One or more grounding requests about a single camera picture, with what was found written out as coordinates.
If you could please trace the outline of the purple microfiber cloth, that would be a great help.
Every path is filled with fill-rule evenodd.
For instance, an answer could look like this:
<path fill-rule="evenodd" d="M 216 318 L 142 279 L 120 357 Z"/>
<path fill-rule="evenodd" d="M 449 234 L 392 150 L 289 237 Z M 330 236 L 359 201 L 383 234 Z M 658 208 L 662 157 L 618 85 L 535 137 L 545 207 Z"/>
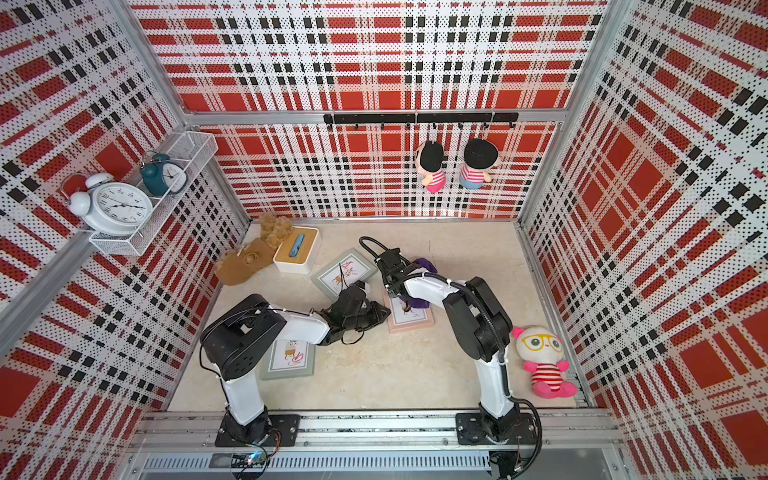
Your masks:
<path fill-rule="evenodd" d="M 426 258 L 417 258 L 412 264 L 415 269 L 411 274 L 422 274 L 425 272 L 436 273 L 434 265 Z M 430 277 L 418 277 L 407 280 L 403 286 L 404 293 L 401 295 L 409 309 L 429 309 L 433 303 L 439 304 L 442 300 L 438 294 L 440 290 L 438 285 Z"/>

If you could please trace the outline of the green frame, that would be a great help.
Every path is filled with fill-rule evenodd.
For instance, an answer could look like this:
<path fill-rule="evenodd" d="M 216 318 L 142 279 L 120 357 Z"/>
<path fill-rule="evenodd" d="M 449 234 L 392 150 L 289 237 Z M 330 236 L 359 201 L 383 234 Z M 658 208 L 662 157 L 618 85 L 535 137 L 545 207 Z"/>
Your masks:
<path fill-rule="evenodd" d="M 311 280 L 328 298 L 336 300 L 342 290 L 357 281 L 367 282 L 376 266 L 357 249 L 349 249 L 313 274 Z"/>

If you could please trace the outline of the pink picture frame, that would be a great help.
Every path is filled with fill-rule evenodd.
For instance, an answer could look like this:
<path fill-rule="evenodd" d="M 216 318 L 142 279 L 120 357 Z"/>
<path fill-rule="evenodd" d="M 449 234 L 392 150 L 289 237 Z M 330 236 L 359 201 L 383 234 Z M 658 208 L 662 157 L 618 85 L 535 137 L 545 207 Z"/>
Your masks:
<path fill-rule="evenodd" d="M 390 297 L 385 287 L 382 287 L 382 295 L 385 307 L 390 310 L 387 325 L 391 334 L 428 328 L 435 325 L 429 308 L 417 309 L 409 307 L 400 298 Z"/>

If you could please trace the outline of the pink object behind right arm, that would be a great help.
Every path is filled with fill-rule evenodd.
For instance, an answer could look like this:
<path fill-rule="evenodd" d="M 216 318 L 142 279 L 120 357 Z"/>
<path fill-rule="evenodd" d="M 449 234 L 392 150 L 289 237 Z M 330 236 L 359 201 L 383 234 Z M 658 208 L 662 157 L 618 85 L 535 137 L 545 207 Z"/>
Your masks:
<path fill-rule="evenodd" d="M 570 363 L 562 339 L 547 328 L 514 327 L 512 337 L 523 369 L 531 375 L 533 393 L 540 398 L 572 398 L 578 388 L 564 378 Z"/>

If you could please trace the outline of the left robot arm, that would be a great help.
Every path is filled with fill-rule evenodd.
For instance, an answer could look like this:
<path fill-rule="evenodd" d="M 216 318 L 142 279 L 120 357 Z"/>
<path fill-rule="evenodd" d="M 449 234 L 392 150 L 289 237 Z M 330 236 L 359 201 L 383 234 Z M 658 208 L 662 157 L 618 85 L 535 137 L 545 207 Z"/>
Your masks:
<path fill-rule="evenodd" d="M 260 294 L 246 296 L 201 335 L 200 356 L 211 363 L 207 369 L 217 375 L 227 402 L 215 445 L 257 445 L 275 428 L 256 374 L 275 342 L 328 346 L 348 331 L 365 334 L 390 315 L 389 308 L 367 298 L 362 281 L 342 290 L 329 307 L 309 313 L 279 308 Z"/>

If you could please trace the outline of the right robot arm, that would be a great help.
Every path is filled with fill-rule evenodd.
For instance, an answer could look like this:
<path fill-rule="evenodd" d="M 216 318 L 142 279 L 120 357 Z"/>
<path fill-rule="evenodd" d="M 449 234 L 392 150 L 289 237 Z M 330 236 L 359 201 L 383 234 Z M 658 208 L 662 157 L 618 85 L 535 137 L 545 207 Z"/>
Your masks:
<path fill-rule="evenodd" d="M 403 257 L 398 248 L 374 256 L 384 286 L 392 297 L 409 304 L 423 301 L 444 310 L 455 339 L 474 363 L 480 385 L 479 436 L 492 443 L 541 440 L 536 411 L 512 394 L 507 372 L 513 324 L 489 285 L 480 277 L 446 278 Z"/>

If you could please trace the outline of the green frame near arm base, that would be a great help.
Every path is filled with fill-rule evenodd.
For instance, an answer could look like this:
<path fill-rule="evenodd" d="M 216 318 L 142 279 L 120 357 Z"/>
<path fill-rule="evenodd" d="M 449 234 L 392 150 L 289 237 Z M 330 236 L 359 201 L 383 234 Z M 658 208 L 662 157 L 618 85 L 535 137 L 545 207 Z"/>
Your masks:
<path fill-rule="evenodd" d="M 277 340 L 263 361 L 260 378 L 279 380 L 314 374 L 316 346 L 303 341 Z"/>

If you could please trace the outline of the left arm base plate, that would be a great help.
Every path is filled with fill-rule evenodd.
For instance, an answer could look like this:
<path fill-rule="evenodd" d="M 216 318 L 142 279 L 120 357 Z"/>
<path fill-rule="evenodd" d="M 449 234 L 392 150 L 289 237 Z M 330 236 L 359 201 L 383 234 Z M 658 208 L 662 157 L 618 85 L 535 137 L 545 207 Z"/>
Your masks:
<path fill-rule="evenodd" d="M 262 412 L 247 425 L 239 424 L 226 411 L 215 440 L 216 447 L 292 447 L 295 445 L 301 416 L 297 414 L 271 415 Z"/>

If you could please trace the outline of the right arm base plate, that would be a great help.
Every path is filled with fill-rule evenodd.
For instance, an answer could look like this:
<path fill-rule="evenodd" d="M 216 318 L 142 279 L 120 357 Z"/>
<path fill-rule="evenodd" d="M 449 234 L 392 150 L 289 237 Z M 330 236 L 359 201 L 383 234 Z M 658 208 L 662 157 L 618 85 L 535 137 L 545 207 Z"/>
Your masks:
<path fill-rule="evenodd" d="M 485 411 L 459 413 L 455 416 L 460 445 L 535 445 L 538 432 L 530 413 L 510 411 L 494 418 Z"/>

